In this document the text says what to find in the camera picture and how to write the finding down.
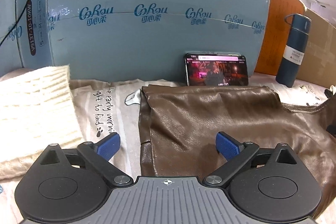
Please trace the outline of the brown leather jacket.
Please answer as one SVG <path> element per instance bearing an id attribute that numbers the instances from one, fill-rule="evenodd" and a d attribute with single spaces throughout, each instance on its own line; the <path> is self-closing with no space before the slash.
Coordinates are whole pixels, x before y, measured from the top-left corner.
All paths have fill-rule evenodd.
<path id="1" fill-rule="evenodd" d="M 144 176 L 204 178 L 224 162 L 222 131 L 263 148 L 287 143 L 322 189 L 321 214 L 335 199 L 335 98 L 317 106 L 282 103 L 267 87 L 150 85 L 141 89 L 139 138 Z"/>

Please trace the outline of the cream knitted sweater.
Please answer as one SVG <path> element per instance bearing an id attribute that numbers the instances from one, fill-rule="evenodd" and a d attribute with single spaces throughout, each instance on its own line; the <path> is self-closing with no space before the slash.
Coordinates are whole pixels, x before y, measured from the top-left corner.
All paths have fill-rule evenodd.
<path id="1" fill-rule="evenodd" d="M 1 77 L 1 180 L 24 175 L 49 144 L 73 148 L 83 140 L 69 66 Z"/>

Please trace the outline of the smartphone with lit screen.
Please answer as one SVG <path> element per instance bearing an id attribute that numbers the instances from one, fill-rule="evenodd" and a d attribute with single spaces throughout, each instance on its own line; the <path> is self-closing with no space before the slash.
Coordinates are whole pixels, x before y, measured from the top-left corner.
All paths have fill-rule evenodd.
<path id="1" fill-rule="evenodd" d="M 187 53 L 184 56 L 189 86 L 247 86 L 246 58 L 233 53 Z"/>

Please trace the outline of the dark blue thermos bottle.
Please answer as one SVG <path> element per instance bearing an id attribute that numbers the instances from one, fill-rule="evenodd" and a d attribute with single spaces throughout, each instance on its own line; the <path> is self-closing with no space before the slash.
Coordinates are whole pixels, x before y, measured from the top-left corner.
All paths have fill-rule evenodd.
<path id="1" fill-rule="evenodd" d="M 290 30 L 284 53 L 277 71 L 276 81 L 291 88 L 295 82 L 299 67 L 305 54 L 311 19 L 302 14 L 290 14 L 285 22 L 291 18 Z"/>

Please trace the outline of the brown cardboard box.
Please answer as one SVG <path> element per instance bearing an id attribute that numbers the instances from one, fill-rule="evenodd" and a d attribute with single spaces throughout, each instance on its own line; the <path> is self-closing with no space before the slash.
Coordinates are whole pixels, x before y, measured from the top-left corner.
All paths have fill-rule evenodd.
<path id="1" fill-rule="evenodd" d="M 310 9 L 311 28 L 297 79 L 326 88 L 336 83 L 336 28 Z"/>

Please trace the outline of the orange cardboard panel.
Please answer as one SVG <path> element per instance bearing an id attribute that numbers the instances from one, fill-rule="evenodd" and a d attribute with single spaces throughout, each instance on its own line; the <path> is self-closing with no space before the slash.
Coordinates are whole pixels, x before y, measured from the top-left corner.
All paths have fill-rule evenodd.
<path id="1" fill-rule="evenodd" d="M 289 35 L 290 14 L 303 14 L 305 6 L 300 0 L 270 0 L 268 20 L 255 72 L 276 75 Z"/>

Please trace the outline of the large blue cardboard box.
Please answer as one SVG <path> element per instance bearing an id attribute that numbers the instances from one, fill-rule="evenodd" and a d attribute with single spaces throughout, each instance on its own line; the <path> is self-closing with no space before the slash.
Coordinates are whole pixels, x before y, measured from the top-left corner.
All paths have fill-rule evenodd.
<path id="1" fill-rule="evenodd" d="M 185 79 L 186 53 L 240 53 L 252 74 L 270 0 L 46 0 L 55 66 L 73 79 Z"/>

